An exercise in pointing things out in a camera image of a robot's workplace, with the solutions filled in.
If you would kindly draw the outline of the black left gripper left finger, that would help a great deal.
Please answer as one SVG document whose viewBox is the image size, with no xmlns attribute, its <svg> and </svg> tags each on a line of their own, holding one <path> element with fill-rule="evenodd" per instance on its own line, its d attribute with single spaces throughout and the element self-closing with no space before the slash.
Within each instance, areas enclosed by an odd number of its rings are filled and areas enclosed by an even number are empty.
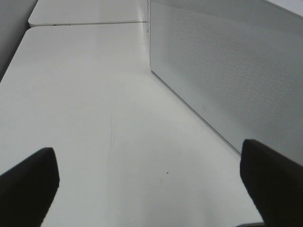
<svg viewBox="0 0 303 227">
<path fill-rule="evenodd" d="M 39 227 L 59 188 L 53 148 L 42 148 L 0 176 L 0 225 Z"/>
</svg>

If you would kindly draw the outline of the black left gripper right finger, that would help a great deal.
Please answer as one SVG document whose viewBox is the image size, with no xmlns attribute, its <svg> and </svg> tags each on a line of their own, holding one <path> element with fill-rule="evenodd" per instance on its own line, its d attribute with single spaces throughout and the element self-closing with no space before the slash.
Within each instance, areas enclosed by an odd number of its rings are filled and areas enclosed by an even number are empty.
<svg viewBox="0 0 303 227">
<path fill-rule="evenodd" d="M 267 227 L 303 225 L 303 167 L 257 140 L 244 140 L 240 176 Z"/>
</svg>

